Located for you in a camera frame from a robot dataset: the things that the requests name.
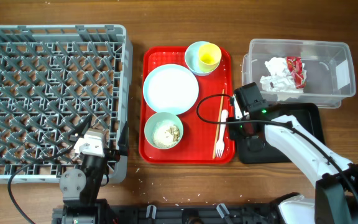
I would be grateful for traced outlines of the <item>white napkin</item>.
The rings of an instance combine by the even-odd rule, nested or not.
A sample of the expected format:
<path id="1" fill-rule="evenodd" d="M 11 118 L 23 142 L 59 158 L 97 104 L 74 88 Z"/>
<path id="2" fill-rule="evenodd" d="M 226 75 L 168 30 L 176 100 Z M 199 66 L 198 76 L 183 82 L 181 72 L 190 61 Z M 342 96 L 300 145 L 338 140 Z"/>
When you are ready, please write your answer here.
<path id="1" fill-rule="evenodd" d="M 260 78 L 263 91 L 303 93 L 304 88 L 295 88 L 294 79 L 288 70 L 286 57 L 273 57 L 265 62 L 265 67 L 269 75 Z"/>

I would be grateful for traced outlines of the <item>clear plastic bin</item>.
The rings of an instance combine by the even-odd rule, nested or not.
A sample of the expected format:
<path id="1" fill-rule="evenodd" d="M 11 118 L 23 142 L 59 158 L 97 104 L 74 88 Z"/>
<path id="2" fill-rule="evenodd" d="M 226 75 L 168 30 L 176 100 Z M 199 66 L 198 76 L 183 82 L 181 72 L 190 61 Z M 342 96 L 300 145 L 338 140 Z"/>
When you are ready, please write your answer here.
<path id="1" fill-rule="evenodd" d="M 302 93 L 265 91 L 260 79 L 270 75 L 265 63 L 272 58 L 299 57 L 306 70 Z M 344 42 L 289 39 L 253 39 L 242 63 L 242 84 L 256 83 L 270 103 L 314 103 L 338 108 L 356 93 L 354 65 Z"/>

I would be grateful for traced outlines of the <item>red snack wrapper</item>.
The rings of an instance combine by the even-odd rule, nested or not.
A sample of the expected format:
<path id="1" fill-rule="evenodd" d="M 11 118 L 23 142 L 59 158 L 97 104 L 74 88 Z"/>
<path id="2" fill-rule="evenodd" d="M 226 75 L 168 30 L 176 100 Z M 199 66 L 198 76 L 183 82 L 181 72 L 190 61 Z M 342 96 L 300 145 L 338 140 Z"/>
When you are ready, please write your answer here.
<path id="1" fill-rule="evenodd" d="M 301 89 L 305 87 L 306 71 L 303 69 L 303 63 L 300 57 L 286 58 L 288 70 L 295 82 L 295 88 Z"/>

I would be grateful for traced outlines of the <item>green bowl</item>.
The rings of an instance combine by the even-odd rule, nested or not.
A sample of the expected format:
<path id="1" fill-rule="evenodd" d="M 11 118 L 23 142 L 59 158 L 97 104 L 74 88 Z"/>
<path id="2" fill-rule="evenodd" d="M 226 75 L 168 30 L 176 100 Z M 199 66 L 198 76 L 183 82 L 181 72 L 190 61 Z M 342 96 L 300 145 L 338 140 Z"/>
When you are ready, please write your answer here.
<path id="1" fill-rule="evenodd" d="M 174 124 L 179 128 L 181 135 L 180 135 L 179 141 L 173 146 L 173 147 L 175 147 L 181 141 L 181 139 L 183 137 L 183 132 L 184 132 L 183 124 L 182 124 L 181 120 L 179 119 L 179 117 L 174 114 L 167 113 L 167 112 L 155 113 L 147 120 L 147 122 L 144 126 L 144 136 L 145 136 L 147 142 L 154 148 L 157 148 L 160 150 L 166 150 L 166 149 L 161 149 L 161 148 L 158 148 L 157 146 L 155 146 L 153 143 L 153 140 L 152 140 L 152 133 L 154 132 L 155 127 L 158 123 Z"/>

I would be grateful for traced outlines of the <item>large light blue plate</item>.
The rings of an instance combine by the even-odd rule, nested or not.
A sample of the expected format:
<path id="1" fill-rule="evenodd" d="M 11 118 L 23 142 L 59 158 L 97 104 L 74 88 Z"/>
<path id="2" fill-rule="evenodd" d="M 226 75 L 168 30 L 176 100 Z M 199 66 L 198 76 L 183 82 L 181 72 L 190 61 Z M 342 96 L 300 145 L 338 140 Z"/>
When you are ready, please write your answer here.
<path id="1" fill-rule="evenodd" d="M 156 113 L 179 115 L 193 107 L 200 88 L 189 69 L 166 64 L 153 69 L 146 76 L 142 91 L 145 102 Z"/>

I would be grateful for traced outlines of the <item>white rice food waste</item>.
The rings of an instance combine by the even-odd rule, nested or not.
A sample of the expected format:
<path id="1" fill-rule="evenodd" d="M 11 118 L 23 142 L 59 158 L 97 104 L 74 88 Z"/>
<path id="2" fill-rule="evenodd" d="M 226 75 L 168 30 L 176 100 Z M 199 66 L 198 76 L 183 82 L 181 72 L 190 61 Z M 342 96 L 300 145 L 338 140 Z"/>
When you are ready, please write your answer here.
<path id="1" fill-rule="evenodd" d="M 152 133 L 152 140 L 158 148 L 168 149 L 179 141 L 180 135 L 181 132 L 176 125 L 158 123 Z"/>

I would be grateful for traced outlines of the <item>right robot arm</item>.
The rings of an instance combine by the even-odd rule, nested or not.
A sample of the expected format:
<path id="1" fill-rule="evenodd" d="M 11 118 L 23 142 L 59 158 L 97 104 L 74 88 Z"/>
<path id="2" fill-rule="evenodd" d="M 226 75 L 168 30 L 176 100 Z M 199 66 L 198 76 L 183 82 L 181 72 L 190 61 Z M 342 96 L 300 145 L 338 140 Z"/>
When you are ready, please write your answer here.
<path id="1" fill-rule="evenodd" d="M 241 118 L 232 126 L 243 138 L 262 135 L 304 173 L 315 189 L 313 200 L 286 195 L 275 204 L 278 223 L 358 223 L 358 164 L 308 132 L 288 104 L 270 106 L 255 83 L 234 91 Z"/>

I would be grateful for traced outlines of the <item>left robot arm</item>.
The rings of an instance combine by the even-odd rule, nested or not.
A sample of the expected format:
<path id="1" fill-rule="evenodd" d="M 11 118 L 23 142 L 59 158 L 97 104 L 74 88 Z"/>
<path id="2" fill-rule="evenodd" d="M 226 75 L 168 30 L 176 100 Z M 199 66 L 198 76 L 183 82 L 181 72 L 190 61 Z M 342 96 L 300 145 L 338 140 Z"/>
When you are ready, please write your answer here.
<path id="1" fill-rule="evenodd" d="M 75 152 L 83 154 L 79 169 L 71 169 L 60 177 L 63 209 L 54 209 L 52 223 L 119 223 L 119 217 L 106 199 L 99 199 L 103 177 L 108 174 L 108 160 L 117 162 L 128 155 L 128 130 L 118 140 L 119 149 L 110 152 L 102 131 L 89 128 L 70 135 Z"/>

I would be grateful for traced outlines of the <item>grey dishwasher rack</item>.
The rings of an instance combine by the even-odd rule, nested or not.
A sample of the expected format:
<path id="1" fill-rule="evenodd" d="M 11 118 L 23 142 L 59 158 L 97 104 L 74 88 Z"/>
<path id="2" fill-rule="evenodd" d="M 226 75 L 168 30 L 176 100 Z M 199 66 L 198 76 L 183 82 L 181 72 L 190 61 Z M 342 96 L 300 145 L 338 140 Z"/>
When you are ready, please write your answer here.
<path id="1" fill-rule="evenodd" d="M 119 149 L 132 55 L 119 24 L 0 26 L 0 184 L 79 167 L 70 134 L 86 118 Z"/>

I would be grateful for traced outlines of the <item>white plastic fork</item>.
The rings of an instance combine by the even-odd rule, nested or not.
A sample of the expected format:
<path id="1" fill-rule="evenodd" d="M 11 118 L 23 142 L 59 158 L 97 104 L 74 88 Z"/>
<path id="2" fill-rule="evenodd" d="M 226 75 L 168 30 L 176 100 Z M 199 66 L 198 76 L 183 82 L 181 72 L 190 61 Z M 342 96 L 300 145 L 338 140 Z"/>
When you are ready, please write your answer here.
<path id="1" fill-rule="evenodd" d="M 221 119 L 220 122 L 221 124 L 219 125 L 219 135 L 218 135 L 218 140 L 216 142 L 216 158 L 220 158 L 223 156 L 223 151 L 224 151 L 224 147 L 225 147 L 225 143 L 224 143 L 224 132 L 226 129 L 226 120 L 228 118 L 229 112 L 228 110 L 222 110 L 221 113 Z"/>

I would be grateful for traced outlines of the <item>wooden chopstick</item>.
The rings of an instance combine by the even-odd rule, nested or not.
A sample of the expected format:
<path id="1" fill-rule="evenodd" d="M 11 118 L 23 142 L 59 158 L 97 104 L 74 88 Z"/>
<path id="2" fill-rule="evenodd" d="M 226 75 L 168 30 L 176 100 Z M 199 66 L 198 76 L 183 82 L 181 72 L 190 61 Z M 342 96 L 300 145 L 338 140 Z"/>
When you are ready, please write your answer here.
<path id="1" fill-rule="evenodd" d="M 221 96 L 221 100 L 220 100 L 220 105 L 219 105 L 219 114 L 218 114 L 218 122 L 220 122 L 220 119 L 221 119 L 221 113 L 222 113 L 222 109 L 223 109 L 223 94 L 225 93 L 225 89 L 223 88 L 222 90 L 222 96 Z M 217 124 L 216 125 L 216 135 L 215 135 L 215 139 L 214 139 L 214 148 L 213 148 L 213 156 L 212 156 L 212 159 L 215 159 L 216 158 L 216 143 L 218 141 L 218 137 L 219 137 L 219 127 L 220 127 L 220 124 Z"/>

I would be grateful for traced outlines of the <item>yellow plastic cup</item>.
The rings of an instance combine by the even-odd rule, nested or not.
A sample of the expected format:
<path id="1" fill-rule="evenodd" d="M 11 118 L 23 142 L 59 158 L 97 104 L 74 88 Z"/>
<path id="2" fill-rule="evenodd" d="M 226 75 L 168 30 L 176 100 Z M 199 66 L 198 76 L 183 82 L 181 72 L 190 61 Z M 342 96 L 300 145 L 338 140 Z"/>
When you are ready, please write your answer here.
<path id="1" fill-rule="evenodd" d="M 222 57 L 221 49 L 212 43 L 205 43 L 198 49 L 198 66 L 203 73 L 213 71 Z"/>

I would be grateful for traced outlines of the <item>red plastic tray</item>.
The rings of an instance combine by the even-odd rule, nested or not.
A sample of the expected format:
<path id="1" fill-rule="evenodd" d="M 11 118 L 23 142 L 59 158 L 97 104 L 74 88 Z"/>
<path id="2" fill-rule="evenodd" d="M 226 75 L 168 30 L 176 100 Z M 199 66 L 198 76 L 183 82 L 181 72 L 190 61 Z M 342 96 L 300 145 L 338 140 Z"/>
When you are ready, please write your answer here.
<path id="1" fill-rule="evenodd" d="M 186 47 L 152 47 L 144 55 L 143 84 L 146 76 L 155 68 L 166 64 L 177 64 L 188 69 L 185 63 Z M 187 112 L 176 115 L 183 124 L 183 137 L 173 148 L 160 150 L 151 146 L 144 136 L 147 120 L 156 112 L 145 102 L 144 97 L 140 108 L 139 154 L 151 164 L 226 164 L 235 153 L 235 145 L 224 135 L 224 151 L 220 158 L 212 159 L 216 122 L 218 121 L 221 93 L 225 89 L 223 109 L 233 116 L 230 100 L 233 93 L 231 56 L 222 51 L 221 62 L 215 71 L 207 76 L 195 75 L 200 92 L 196 103 Z"/>

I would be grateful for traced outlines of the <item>light blue small bowl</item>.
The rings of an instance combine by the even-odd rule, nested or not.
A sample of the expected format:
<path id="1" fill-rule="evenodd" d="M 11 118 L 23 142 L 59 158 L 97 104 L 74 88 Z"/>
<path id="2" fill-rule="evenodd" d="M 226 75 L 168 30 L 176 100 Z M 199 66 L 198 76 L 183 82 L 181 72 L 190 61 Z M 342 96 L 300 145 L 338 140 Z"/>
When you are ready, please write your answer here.
<path id="1" fill-rule="evenodd" d="M 215 68 L 210 72 L 202 72 L 198 66 L 198 51 L 199 48 L 207 44 L 207 41 L 198 41 L 192 43 L 185 51 L 185 63 L 188 69 L 197 76 L 207 76 L 212 73 L 219 65 L 219 63 L 215 66 Z"/>

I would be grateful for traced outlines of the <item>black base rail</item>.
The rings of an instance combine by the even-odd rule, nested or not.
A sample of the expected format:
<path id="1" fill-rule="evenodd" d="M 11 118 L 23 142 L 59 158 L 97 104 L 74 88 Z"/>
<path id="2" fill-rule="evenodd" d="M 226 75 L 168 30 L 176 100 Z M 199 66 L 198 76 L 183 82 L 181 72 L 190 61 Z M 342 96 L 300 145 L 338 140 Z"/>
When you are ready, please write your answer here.
<path id="1" fill-rule="evenodd" d="M 280 223 L 278 212 L 267 203 L 247 203 L 242 206 L 226 205 L 224 216 L 218 212 L 218 205 L 195 207 L 147 207 L 112 206 L 105 223 L 183 223 L 185 210 L 196 210 L 203 223 Z"/>

